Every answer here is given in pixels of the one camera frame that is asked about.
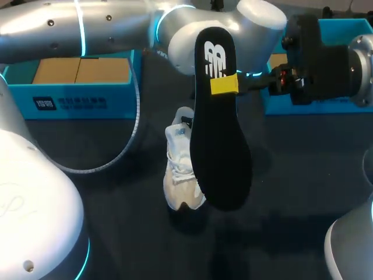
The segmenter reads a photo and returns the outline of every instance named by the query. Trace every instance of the insole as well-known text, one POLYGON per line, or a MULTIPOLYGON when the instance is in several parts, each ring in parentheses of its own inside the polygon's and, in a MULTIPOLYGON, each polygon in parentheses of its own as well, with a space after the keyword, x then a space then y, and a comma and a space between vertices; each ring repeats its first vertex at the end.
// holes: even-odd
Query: insole
POLYGON ((224 81, 220 90, 229 89, 230 82, 238 87, 236 74, 230 33, 219 27, 200 32, 195 45, 196 95, 190 151, 202 192, 222 211, 236 210, 245 203, 252 180, 251 153, 238 123, 236 93, 219 93, 214 83, 224 81))

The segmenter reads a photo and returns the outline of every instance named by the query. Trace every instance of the cardboard box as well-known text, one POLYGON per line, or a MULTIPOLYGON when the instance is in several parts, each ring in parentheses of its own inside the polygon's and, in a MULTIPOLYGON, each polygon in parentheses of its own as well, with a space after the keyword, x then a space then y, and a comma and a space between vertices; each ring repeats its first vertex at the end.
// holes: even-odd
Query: cardboard box
POLYGON ((4 77, 27 120, 135 119, 128 60, 140 82, 140 51, 23 62, 8 66, 4 77))
MULTIPOLYGON (((373 29, 365 19, 321 19, 319 20, 322 41, 326 45, 350 44, 361 34, 373 34, 373 29)), ((273 68, 286 63, 286 52, 279 40, 268 66, 273 68)), ((269 96, 268 90, 262 91, 266 115, 286 114, 335 114, 373 112, 373 108, 359 108, 348 97, 315 101, 310 105, 293 105, 289 95, 269 96)))

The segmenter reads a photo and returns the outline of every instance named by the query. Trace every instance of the black table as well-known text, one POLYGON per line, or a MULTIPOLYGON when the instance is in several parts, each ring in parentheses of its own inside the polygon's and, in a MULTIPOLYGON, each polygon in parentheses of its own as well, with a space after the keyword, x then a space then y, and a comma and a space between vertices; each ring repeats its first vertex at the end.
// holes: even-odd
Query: black table
MULTIPOLYGON (((325 233, 372 192, 361 164, 373 141, 373 114, 264 117, 259 95, 240 97, 254 158, 251 196, 233 213, 206 205, 188 221, 199 232, 180 230, 184 221, 169 215, 163 196, 164 129, 177 108, 193 106, 193 81, 160 57, 144 62, 142 147, 110 174, 72 177, 90 229, 90 279, 330 279, 325 233)), ((50 156, 75 168, 110 160, 132 131, 120 120, 29 127, 50 156)))

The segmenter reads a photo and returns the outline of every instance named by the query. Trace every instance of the blue box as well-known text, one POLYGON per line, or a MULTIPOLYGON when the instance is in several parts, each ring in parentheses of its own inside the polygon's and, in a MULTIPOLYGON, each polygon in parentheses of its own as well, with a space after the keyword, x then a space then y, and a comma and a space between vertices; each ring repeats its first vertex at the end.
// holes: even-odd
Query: blue box
MULTIPOLYGON (((140 83, 141 57, 141 51, 132 50, 88 58, 131 59, 140 83)), ((3 73, 26 120, 135 119, 136 93, 130 70, 127 83, 32 84, 39 63, 13 64, 3 73)))
MULTIPOLYGON (((373 29, 365 19, 321 19, 319 20, 322 41, 326 45, 349 45, 351 41, 362 34, 372 34, 373 29)), ((281 40, 274 54, 285 54, 281 40)), ((350 102, 348 97, 315 101, 310 105, 292 105, 289 95, 269 96, 268 90, 262 91, 266 115, 288 114, 335 114, 373 112, 373 108, 359 108, 350 102)))

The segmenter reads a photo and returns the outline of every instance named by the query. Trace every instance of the white sneaker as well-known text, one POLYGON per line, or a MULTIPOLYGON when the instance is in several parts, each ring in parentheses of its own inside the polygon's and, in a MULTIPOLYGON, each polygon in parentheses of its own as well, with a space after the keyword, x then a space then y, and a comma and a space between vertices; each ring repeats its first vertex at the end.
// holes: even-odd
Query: white sneaker
POLYGON ((192 130, 181 120, 182 117, 193 119, 193 116, 191 108, 181 107, 177 110, 173 123, 165 130, 168 162, 163 191, 168 206, 175 211, 179 210, 183 202, 196 210, 206 201, 192 168, 189 151, 192 130))

